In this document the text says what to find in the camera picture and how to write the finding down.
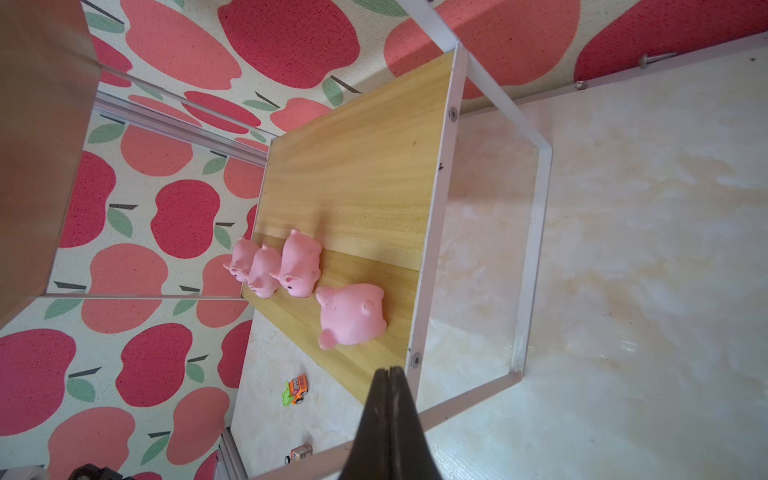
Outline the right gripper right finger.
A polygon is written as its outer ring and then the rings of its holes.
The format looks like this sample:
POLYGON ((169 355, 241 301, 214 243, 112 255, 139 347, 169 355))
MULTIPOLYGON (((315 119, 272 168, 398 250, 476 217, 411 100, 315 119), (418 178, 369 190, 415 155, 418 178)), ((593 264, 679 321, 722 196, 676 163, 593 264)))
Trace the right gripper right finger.
POLYGON ((389 395, 389 478, 441 479, 401 367, 389 370, 389 395))

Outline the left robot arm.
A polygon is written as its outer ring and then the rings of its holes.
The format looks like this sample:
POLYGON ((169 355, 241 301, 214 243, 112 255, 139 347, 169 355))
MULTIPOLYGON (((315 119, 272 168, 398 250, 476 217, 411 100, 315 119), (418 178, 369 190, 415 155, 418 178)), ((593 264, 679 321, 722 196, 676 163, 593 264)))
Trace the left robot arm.
POLYGON ((134 480, 134 478, 123 476, 108 467, 100 468, 93 464, 85 464, 74 469, 68 480, 134 480))

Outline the wooden two-tier shelf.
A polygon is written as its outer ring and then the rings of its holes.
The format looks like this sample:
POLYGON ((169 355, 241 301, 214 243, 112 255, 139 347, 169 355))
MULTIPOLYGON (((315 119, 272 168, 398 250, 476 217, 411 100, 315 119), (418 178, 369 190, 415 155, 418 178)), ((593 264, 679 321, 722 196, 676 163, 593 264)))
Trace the wooden two-tier shelf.
POLYGON ((1 470, 65 479, 84 464, 209 478, 264 314, 356 402, 377 369, 418 375, 451 154, 479 95, 450 47, 390 2, 72 1, 93 63, 12 129, 1 153, 1 470), (134 86, 97 63, 276 135, 266 167, 115 121, 99 87, 265 150, 258 132, 134 86), (323 245, 320 283, 383 288, 389 329, 317 345, 314 298, 261 300, 224 269, 241 238, 323 245))

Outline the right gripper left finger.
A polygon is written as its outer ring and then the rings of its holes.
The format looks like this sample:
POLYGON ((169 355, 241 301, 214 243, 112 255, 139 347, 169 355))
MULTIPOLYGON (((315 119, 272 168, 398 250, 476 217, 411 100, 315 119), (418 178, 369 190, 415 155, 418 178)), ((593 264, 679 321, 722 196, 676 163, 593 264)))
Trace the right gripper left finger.
POLYGON ((389 393, 389 371, 380 369, 374 374, 341 480, 390 477, 389 393))

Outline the pink pig toy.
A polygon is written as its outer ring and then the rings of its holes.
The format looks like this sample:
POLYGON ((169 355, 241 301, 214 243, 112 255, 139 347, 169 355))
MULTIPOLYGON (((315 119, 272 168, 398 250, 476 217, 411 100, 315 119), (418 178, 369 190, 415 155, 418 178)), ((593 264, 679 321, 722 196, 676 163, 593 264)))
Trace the pink pig toy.
POLYGON ((384 290, 372 284, 319 287, 315 297, 321 307, 320 348, 358 345, 382 335, 388 328, 383 315, 384 296, 384 290))
POLYGON ((309 297, 321 276, 322 245, 314 238, 292 229, 286 239, 279 271, 270 276, 297 298, 309 297))
POLYGON ((282 257, 274 248, 262 245, 255 253, 246 285, 261 299, 269 299, 281 286, 277 276, 282 257))
POLYGON ((240 283, 247 283, 259 246, 241 237, 233 247, 231 259, 223 267, 240 283))

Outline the left aluminium frame post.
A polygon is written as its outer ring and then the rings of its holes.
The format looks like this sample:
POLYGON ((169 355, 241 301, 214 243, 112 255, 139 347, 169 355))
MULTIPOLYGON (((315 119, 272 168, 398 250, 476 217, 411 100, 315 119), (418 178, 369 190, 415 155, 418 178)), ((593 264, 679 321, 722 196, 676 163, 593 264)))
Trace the left aluminium frame post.
POLYGON ((276 138, 275 134, 264 130, 263 128, 251 126, 247 123, 230 118, 215 110, 192 102, 183 96, 161 88, 151 82, 114 69, 108 65, 102 63, 97 63, 97 65, 101 68, 102 73, 108 72, 123 80, 131 81, 134 86, 141 86, 142 88, 160 94, 163 98, 172 98, 182 105, 190 106, 228 123, 238 125, 239 127, 245 128, 248 134, 251 132, 258 132, 266 139, 266 148, 265 150, 259 150, 248 144, 238 142, 234 138, 229 138, 208 130, 204 126, 196 126, 187 120, 181 120, 154 108, 140 105, 130 101, 128 98, 121 98, 113 95, 104 91, 101 87, 97 90, 96 99, 94 100, 93 105, 93 109, 100 114, 115 121, 135 124, 158 134, 163 134, 187 143, 200 145, 220 156, 233 157, 246 163, 266 167, 269 148, 272 140, 276 138))

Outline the green orange dump truck toy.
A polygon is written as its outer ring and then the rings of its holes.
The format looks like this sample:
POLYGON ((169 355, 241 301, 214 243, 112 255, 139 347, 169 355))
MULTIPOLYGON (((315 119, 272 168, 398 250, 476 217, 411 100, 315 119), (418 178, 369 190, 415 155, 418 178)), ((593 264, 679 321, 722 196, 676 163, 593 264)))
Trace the green orange dump truck toy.
POLYGON ((303 402, 304 396, 309 391, 309 382, 305 374, 301 374, 286 384, 282 393, 282 404, 284 406, 299 405, 303 402))

